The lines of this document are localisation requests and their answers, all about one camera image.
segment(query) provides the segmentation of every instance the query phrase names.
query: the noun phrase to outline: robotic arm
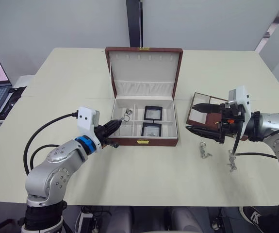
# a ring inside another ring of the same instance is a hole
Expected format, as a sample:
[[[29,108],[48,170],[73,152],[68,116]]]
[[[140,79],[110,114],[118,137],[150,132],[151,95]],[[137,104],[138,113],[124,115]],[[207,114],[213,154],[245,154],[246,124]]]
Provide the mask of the robotic arm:
[[[28,174],[25,187],[28,192],[23,233],[61,232],[63,201],[68,181],[87,160],[88,155],[100,152],[107,144],[117,143],[108,137],[121,125],[121,120],[111,120],[98,125],[99,111],[80,107],[78,128],[82,136],[53,149],[45,161]]]
[[[221,113],[221,120],[217,122],[217,131],[199,126],[186,126],[190,132],[214,139],[221,144],[224,143],[225,136],[236,135],[232,156],[235,156],[237,144],[243,136],[253,142],[262,141],[273,150],[279,161],[279,113],[252,113],[249,95],[244,86],[229,92],[229,102],[221,105],[200,103],[192,108],[202,113]]]

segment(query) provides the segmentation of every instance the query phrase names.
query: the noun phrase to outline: open jewelry box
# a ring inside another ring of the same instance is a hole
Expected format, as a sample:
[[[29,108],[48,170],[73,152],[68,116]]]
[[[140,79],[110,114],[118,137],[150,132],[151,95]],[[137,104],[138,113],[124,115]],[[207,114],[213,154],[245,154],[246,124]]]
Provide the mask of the open jewelry box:
[[[115,95],[112,119],[124,118],[111,138],[123,146],[176,146],[173,99],[182,49],[107,47],[105,52]],[[146,106],[162,107],[162,119],[144,120]],[[161,136],[142,136],[143,125],[151,124],[153,130],[160,128]]]
[[[206,127],[211,130],[217,130],[218,125],[216,124],[216,122],[219,122],[221,120],[220,113],[200,113],[197,110],[193,109],[192,106],[198,103],[212,103],[212,104],[219,105],[225,102],[227,102],[227,100],[196,92],[191,102],[191,107],[189,110],[186,123],[188,125],[198,125],[198,126]]]

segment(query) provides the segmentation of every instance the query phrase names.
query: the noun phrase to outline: box lid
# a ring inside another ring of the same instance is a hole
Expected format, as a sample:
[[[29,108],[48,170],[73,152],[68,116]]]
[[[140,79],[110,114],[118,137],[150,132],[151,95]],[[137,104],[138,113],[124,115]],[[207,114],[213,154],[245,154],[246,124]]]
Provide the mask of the box lid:
[[[107,47],[105,52],[115,97],[174,98],[182,49]]]

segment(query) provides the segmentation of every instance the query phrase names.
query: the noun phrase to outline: floor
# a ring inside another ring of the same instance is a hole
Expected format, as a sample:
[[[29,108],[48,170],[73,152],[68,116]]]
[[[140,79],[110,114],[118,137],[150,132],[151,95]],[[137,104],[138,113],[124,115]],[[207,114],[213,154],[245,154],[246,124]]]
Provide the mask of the floor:
[[[114,212],[115,206],[103,206],[103,210]],[[160,231],[164,229],[164,210],[162,206],[133,206],[133,232],[141,233],[148,231]],[[211,228],[211,220],[214,219],[219,212],[218,207],[187,207],[197,219],[204,233],[214,233],[215,231]],[[275,206],[264,206],[257,207],[257,209],[266,214],[272,214],[276,212]],[[24,217],[26,210],[26,204],[23,203],[7,203],[0,202],[0,222],[10,218],[15,219],[13,224],[10,224],[0,230],[0,233],[13,232],[18,233],[20,226],[16,224],[16,220]],[[80,206],[70,205],[63,212],[63,217],[66,223],[71,229],[75,228],[75,223],[78,214],[81,211]],[[221,209],[223,216],[228,216],[230,224],[234,233],[260,233],[259,230],[252,224],[246,222],[238,212],[237,207],[223,207]],[[98,218],[101,222],[99,233],[106,233],[108,223],[110,221],[109,214],[103,214]]]

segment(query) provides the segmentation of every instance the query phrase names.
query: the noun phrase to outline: gold latch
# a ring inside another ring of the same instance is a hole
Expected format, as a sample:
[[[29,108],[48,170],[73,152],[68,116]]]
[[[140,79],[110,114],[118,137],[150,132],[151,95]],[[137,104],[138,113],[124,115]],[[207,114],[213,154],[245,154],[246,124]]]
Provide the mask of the gold latch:
[[[149,144],[149,140],[148,139],[138,139],[137,143],[138,144]]]
[[[139,47],[139,50],[150,50],[150,47]]]

